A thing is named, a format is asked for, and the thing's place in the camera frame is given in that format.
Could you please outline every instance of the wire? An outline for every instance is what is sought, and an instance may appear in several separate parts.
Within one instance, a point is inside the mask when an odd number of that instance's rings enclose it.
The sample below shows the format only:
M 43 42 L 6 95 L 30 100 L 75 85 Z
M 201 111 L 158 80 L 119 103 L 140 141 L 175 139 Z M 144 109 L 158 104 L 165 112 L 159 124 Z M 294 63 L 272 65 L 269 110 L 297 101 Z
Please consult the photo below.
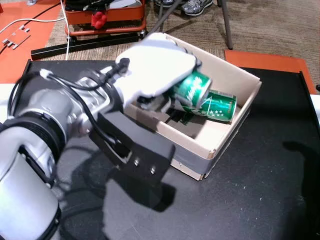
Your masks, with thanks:
M 62 18 L 58 18 L 58 19 L 54 19 L 54 20 L 40 20 L 40 19 L 34 19 L 34 18 L 20 18 L 17 20 L 14 20 L 12 22 L 10 22 L 7 26 L 5 26 L 3 29 L 0 30 L 0 34 L 6 30 L 8 27 L 10 27 L 12 24 L 15 24 L 16 22 L 21 22 L 21 21 L 34 21 L 34 22 L 40 22 L 40 23 L 52 23 L 52 22 L 57 22 L 57 21 L 61 21 L 65 19 L 64 17 Z
M 36 18 L 39 17 L 40 15 L 46 13 L 47 11 L 49 11 L 50 9 L 53 9 L 54 7 L 56 7 L 56 6 L 58 6 L 58 5 L 60 5 L 60 2 L 58 2 L 56 5 L 53 5 L 53 6 L 49 7 L 49 8 L 47 8 L 47 9 L 43 10 L 43 11 L 40 12 L 39 14 L 35 15 L 35 16 L 33 17 L 33 19 L 36 19 Z
M 61 8 L 62 8 L 62 13 L 63 13 L 64 19 L 65 19 L 66 28 L 68 29 L 68 39 L 67 39 L 66 53 L 65 53 L 65 60 L 68 60 L 69 45 L 70 45 L 70 30 L 69 30 L 69 23 L 68 23 L 68 19 L 67 19 L 67 16 L 66 16 L 65 7 L 64 7 L 64 4 L 62 3 L 62 0 L 60 0 L 60 4 L 61 4 Z
M 82 99 L 82 97 L 75 91 L 72 89 L 72 87 L 70 87 L 69 85 L 65 84 L 63 81 L 61 81 L 60 79 L 49 75 L 47 77 L 50 80 L 54 80 L 55 82 L 57 82 L 58 84 L 60 84 L 65 90 L 68 91 L 68 93 L 70 93 L 74 99 L 76 99 L 82 106 L 84 113 L 87 115 L 90 123 L 92 124 L 92 127 L 95 129 L 96 133 L 104 140 L 106 141 L 109 145 L 115 146 L 117 144 L 117 141 L 110 135 L 104 133 L 103 130 L 101 130 L 101 128 L 99 127 L 98 123 L 96 122 L 94 116 L 92 116 L 90 109 L 88 108 L 86 102 Z
M 38 71 L 29 72 L 24 74 L 19 80 L 14 84 L 13 89 L 10 93 L 8 105 L 7 105 L 7 116 L 14 116 L 16 107 L 21 97 L 21 93 L 25 87 L 25 85 L 31 80 L 32 78 L 40 76 Z
M 5 45 L 1 50 L 0 50 L 0 54 L 2 54 L 2 52 L 8 47 L 8 45 Z
M 112 68 L 105 73 L 104 79 L 101 83 L 97 83 L 95 86 L 82 86 L 76 83 L 73 83 L 71 81 L 68 81 L 60 76 L 57 76 L 55 74 L 50 74 L 50 76 L 59 79 L 64 84 L 68 85 L 71 88 L 78 89 L 78 90 L 84 90 L 84 91 L 94 91 L 98 88 L 106 85 L 108 83 L 108 80 L 112 78 L 113 75 L 116 73 L 119 73 L 120 71 L 126 71 L 128 69 L 129 65 L 129 59 L 128 58 L 122 58 L 118 64 L 112 65 Z
M 43 10 L 43 11 L 40 12 L 39 14 L 35 15 L 32 19 L 35 19 L 35 18 L 39 17 L 40 15 L 44 14 L 45 12 L 49 11 L 50 9 L 53 9 L 54 7 L 56 7 L 56 6 L 58 6 L 58 5 L 60 5 L 60 2 L 58 2 L 57 4 L 55 4 L 55 5 L 47 8 L 47 9 L 45 9 L 45 10 Z M 31 21 L 32 21 L 32 20 L 28 20 L 28 21 L 24 24 L 24 26 L 26 26 L 27 24 L 29 24 Z M 8 28 L 8 27 L 9 27 L 10 25 L 12 25 L 13 23 L 14 23 L 14 22 L 12 22 L 12 23 L 10 23 L 9 25 L 7 25 L 6 27 L 4 27 L 4 28 L 0 31 L 0 33 L 2 33 L 6 28 Z M 5 46 L 1 49 L 0 54 L 6 49 L 7 46 L 8 46 L 8 45 L 5 45 Z

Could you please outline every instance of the metal pole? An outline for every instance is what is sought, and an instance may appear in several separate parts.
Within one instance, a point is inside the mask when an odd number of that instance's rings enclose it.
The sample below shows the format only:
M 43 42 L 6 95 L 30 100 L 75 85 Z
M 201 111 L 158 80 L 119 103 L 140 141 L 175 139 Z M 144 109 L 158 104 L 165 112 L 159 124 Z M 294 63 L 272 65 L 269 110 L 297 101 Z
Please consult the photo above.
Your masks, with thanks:
M 225 33 L 226 33 L 226 44 L 228 46 L 228 49 L 232 50 L 233 46 L 232 46 L 232 37 L 231 37 L 230 24 L 229 24 L 227 1 L 219 0 L 219 2 L 222 5 L 222 13 L 224 18 L 224 26 L 225 26 Z
M 164 14 L 164 0 L 161 0 L 161 1 L 160 1 L 159 17 L 158 17 L 158 19 L 160 19 L 163 14 Z M 162 32 L 163 30 L 164 30 L 164 23 L 162 23 L 161 26 L 160 26 L 160 32 Z
M 164 23 L 169 15 L 178 7 L 182 0 L 176 0 L 174 4 L 165 12 L 165 14 L 155 23 L 149 34 L 152 34 L 158 30 L 158 28 Z

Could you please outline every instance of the orange mat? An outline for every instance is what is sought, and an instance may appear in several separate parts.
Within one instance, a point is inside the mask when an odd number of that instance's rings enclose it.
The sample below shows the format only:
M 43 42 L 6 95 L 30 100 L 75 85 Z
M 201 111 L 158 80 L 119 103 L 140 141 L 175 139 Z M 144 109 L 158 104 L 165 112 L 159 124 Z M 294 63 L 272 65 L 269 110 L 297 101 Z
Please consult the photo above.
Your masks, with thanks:
M 225 59 L 229 63 L 242 68 L 267 69 L 292 73 L 302 71 L 310 94 L 317 94 L 306 62 L 301 58 L 235 50 L 224 50 L 224 54 Z
M 33 18 L 45 9 L 59 3 L 58 0 L 38 0 L 35 5 L 27 6 L 26 1 L 1 4 L 3 13 L 0 13 L 0 30 L 16 19 Z M 59 16 L 61 6 L 56 6 L 37 19 L 54 20 Z M 15 32 L 25 21 L 12 24 L 5 31 L 0 33 L 0 42 Z M 0 54 L 0 83 L 15 83 L 21 77 L 27 60 L 31 58 L 30 51 L 44 48 L 54 22 L 30 22 L 26 28 L 30 28 L 30 37 L 16 49 L 6 48 Z

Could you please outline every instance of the black table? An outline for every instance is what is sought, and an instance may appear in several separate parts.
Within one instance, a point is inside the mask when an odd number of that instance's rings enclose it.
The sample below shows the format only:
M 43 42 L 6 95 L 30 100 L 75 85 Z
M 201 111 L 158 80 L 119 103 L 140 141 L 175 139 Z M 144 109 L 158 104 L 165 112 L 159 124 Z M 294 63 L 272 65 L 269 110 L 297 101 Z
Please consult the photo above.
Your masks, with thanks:
M 105 65 L 39 61 L 29 71 L 47 68 L 76 80 L 83 68 Z M 320 203 L 320 136 L 304 83 L 297 73 L 246 70 L 261 78 L 260 92 L 202 181 L 170 168 L 163 184 L 150 188 L 117 171 L 89 138 L 71 140 L 54 187 L 61 239 L 103 240 L 103 231 L 110 240 L 310 239 L 308 220 Z M 43 83 L 28 84 L 22 101 Z

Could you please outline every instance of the caster wheel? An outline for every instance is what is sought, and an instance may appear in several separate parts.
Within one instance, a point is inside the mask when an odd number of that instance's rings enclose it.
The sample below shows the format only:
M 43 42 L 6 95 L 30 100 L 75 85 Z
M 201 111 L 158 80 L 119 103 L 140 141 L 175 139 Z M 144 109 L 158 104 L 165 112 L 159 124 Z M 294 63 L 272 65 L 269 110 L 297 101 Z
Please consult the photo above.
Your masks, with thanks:
M 70 41 L 70 43 L 75 43 L 77 41 L 77 37 L 76 36 L 70 36 L 69 37 L 69 41 Z
M 144 39 L 145 37 L 146 37 L 146 35 L 147 35 L 147 29 L 143 29 L 143 30 L 141 30 L 140 31 L 140 38 L 141 39 Z

